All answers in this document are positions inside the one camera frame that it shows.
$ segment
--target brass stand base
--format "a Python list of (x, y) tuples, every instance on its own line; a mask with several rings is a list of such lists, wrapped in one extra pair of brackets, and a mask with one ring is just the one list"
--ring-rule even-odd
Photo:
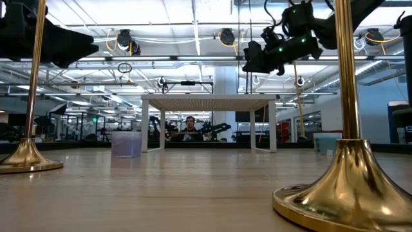
[(412, 196), (382, 171), (367, 140), (338, 140), (321, 178), (274, 191), (272, 203), (315, 231), (412, 231)]
[(44, 158), (34, 139), (21, 139), (17, 150), (0, 161), (0, 173), (22, 173), (62, 168), (63, 162)]

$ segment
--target wooden floor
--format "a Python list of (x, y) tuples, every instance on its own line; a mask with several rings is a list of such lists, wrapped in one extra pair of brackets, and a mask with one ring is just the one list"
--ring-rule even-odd
[[(44, 151), (64, 168), (0, 175), (0, 231), (302, 231), (273, 211), (276, 188), (310, 183), (331, 157), (312, 150), (165, 150), (135, 159), (110, 149)], [(412, 155), (378, 154), (412, 192)]]

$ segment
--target person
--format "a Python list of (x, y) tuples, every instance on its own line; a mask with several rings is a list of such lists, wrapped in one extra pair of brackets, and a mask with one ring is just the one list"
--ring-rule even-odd
[(180, 133), (172, 134), (174, 142), (203, 142), (203, 135), (194, 127), (196, 120), (192, 116), (186, 118), (186, 128)]

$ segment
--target black equipment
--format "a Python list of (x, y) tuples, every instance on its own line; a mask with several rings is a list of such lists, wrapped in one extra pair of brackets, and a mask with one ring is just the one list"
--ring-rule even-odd
[(7, 123), (0, 123), (0, 140), (15, 142), (19, 141), (22, 136), (23, 134), (13, 126)]
[[(270, 15), (266, 8), (268, 0), (265, 1), (265, 11)], [(374, 9), (376, 9), (384, 0), (356, 0), (351, 1), (352, 27), (353, 31), (360, 25)], [(243, 67), (244, 72), (252, 73), (270, 73), (278, 70), (277, 75), (285, 73), (284, 64), (311, 55), (318, 59), (322, 54), (322, 49), (318, 47), (319, 43), (326, 49), (336, 49), (336, 29), (335, 14), (327, 19), (316, 19), (313, 15), (311, 1), (294, 4), (282, 13), (282, 21), (263, 30), (261, 37), (265, 40), (265, 49), (261, 49), (259, 43), (251, 41), (248, 48), (244, 49), (246, 65)], [(289, 39), (283, 35), (274, 32), (275, 26), (282, 24), (283, 32)], [(316, 37), (312, 36), (311, 31), (315, 32)]]
[(396, 128), (402, 128), (405, 131), (405, 142), (412, 143), (412, 15), (406, 16), (401, 20), (405, 14), (403, 12), (394, 29), (400, 29), (400, 35), (404, 39), (404, 55), (405, 55), (405, 69), (407, 81), (407, 94), (409, 108), (404, 110), (396, 110), (393, 112), (395, 118)]
[(132, 39), (129, 29), (120, 30), (120, 33), (117, 34), (117, 44), (122, 50), (127, 52), (131, 50), (131, 55), (140, 55), (142, 53), (140, 45)]
[[(156, 122), (160, 125), (161, 124), (160, 119), (155, 116), (150, 116), (149, 122), (153, 125), (153, 129), (154, 129), (154, 133), (149, 138), (149, 140), (159, 141), (160, 140), (160, 130), (157, 128)], [(179, 129), (175, 125), (169, 124), (168, 122), (165, 121), (165, 139), (166, 140), (171, 139), (172, 132), (178, 132), (178, 131)]]
[[(6, 13), (0, 19), (0, 57), (13, 61), (32, 58), (38, 0), (2, 1)], [(68, 68), (71, 63), (98, 51), (98, 46), (92, 43), (92, 36), (60, 28), (44, 19), (41, 62)]]
[(26, 114), (25, 113), (9, 113), (8, 124), (11, 126), (25, 126)]
[[(265, 106), (266, 110), (262, 108), (255, 111), (255, 122), (264, 122), (263, 117), (265, 118), (265, 122), (269, 121), (269, 106)], [(237, 111), (235, 113), (235, 121), (236, 122), (250, 122), (250, 112), (247, 111)]]
[(232, 29), (224, 28), (220, 33), (220, 38), (219, 39), (224, 45), (232, 46), (234, 41), (235, 41)]
[(221, 133), (223, 131), (227, 131), (227, 130), (231, 129), (231, 127), (232, 127), (231, 125), (228, 125), (226, 123), (221, 123), (221, 124), (212, 126), (211, 122), (205, 122), (203, 124), (203, 127), (200, 130), (198, 130), (198, 132), (202, 135), (205, 135), (205, 134), (209, 133), (211, 135), (209, 137), (209, 140), (217, 141), (218, 133)]

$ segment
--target clear plastic bin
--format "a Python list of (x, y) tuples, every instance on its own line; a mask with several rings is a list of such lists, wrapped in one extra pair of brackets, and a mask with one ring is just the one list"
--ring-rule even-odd
[(314, 133), (315, 152), (321, 155), (333, 155), (338, 139), (342, 139), (341, 133)]

